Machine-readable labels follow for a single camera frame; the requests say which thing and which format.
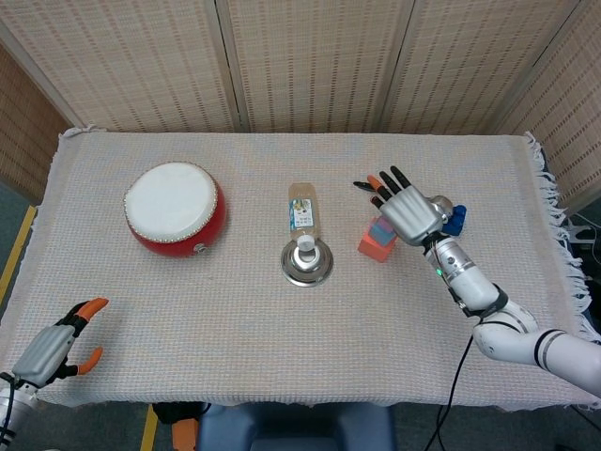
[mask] woven wall panel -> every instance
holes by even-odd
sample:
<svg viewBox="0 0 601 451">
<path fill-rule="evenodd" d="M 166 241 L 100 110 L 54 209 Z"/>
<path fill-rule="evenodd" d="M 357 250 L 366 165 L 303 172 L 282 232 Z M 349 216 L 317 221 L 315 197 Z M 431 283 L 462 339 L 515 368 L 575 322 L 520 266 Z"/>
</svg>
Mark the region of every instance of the woven wall panel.
<svg viewBox="0 0 601 451">
<path fill-rule="evenodd" d="M 0 45 L 0 178 L 39 202 L 44 196 L 58 134 L 68 127 Z"/>
<path fill-rule="evenodd" d="M 601 2 L 591 2 L 498 132 L 532 131 L 545 146 L 565 207 L 601 194 Z"/>
<path fill-rule="evenodd" d="M 371 130 L 407 0 L 228 4 L 251 131 Z"/>
<path fill-rule="evenodd" d="M 83 123 L 233 130 L 200 0 L 1 0 L 0 14 Z"/>
<path fill-rule="evenodd" d="M 385 132 L 481 132 L 575 0 L 419 0 Z"/>
</svg>

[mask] table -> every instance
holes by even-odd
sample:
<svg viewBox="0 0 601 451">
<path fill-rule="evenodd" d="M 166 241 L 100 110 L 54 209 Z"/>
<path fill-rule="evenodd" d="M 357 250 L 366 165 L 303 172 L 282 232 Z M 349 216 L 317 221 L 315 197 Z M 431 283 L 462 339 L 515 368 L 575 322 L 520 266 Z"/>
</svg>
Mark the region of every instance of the table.
<svg viewBox="0 0 601 451">
<path fill-rule="evenodd" d="M 97 368 L 40 391 L 66 405 L 106 400 L 316 404 L 444 403 L 474 319 L 421 250 L 385 264 L 357 252 L 378 214 L 351 182 L 401 167 L 425 195 L 468 207 L 462 247 L 542 327 L 579 334 L 581 273 L 555 242 L 536 145 L 522 136 L 218 134 L 71 131 L 60 140 L 35 231 L 0 328 L 3 367 L 78 302 L 111 300 L 71 361 L 98 344 Z M 199 163 L 223 187 L 229 220 L 201 256 L 148 252 L 122 198 L 148 168 Z M 297 288 L 280 270 L 287 188 L 311 181 L 331 278 Z M 470 353 L 455 403 L 532 409 L 596 399 L 539 368 Z"/>
</svg>

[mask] bottle cap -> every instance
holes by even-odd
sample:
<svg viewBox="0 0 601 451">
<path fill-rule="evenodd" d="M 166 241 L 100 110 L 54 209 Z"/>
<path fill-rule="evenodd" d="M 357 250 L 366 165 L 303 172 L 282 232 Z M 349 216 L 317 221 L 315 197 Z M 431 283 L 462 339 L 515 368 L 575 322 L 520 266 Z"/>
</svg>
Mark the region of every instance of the bottle cap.
<svg viewBox="0 0 601 451">
<path fill-rule="evenodd" d="M 311 235 L 300 235 L 297 238 L 297 246 L 302 252 L 312 251 L 316 247 L 316 239 Z"/>
</svg>

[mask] yellow tape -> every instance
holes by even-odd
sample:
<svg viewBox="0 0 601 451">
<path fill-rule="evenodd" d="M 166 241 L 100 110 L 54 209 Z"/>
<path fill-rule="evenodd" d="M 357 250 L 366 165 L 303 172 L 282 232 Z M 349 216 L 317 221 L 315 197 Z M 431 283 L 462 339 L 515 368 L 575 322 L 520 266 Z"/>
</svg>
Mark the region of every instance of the yellow tape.
<svg viewBox="0 0 601 451">
<path fill-rule="evenodd" d="M 2 277 L 0 278 L 0 304 L 2 304 L 2 301 L 4 301 L 4 298 L 7 294 L 8 285 L 10 284 L 10 279 L 12 279 L 12 274 L 14 274 L 15 268 L 17 268 L 17 263 L 19 263 L 19 257 L 21 256 L 21 251 L 25 245 L 25 241 L 27 240 L 31 223 L 34 222 L 34 218 L 36 217 L 36 211 L 37 210 L 35 207 L 29 206 L 29 208 L 27 208 L 27 212 L 25 213 L 25 217 L 21 223 L 21 228 L 19 229 L 17 238 L 12 245 L 12 250 L 8 256 L 7 264 L 4 267 L 4 270 L 2 271 Z"/>
<path fill-rule="evenodd" d="M 157 414 L 152 410 L 152 406 L 148 406 L 146 412 L 146 424 L 144 425 L 144 434 L 142 435 L 142 443 L 140 444 L 140 451 L 152 451 L 154 448 L 154 435 L 157 432 L 157 424 L 159 418 Z"/>
</svg>

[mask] metal base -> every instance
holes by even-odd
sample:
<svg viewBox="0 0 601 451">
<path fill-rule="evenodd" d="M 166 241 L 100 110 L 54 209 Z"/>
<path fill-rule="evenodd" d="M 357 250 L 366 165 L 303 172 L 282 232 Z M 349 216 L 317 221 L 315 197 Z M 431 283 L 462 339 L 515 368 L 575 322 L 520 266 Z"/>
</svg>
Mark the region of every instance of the metal base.
<svg viewBox="0 0 601 451">
<path fill-rule="evenodd" d="M 328 245 L 316 240 L 313 251 L 302 252 L 295 241 L 289 242 L 282 251 L 282 271 L 291 283 L 298 287 L 315 287 L 331 274 L 334 259 Z"/>
<path fill-rule="evenodd" d="M 203 415 L 203 451 L 395 451 L 390 408 L 369 403 L 213 405 Z"/>
</svg>

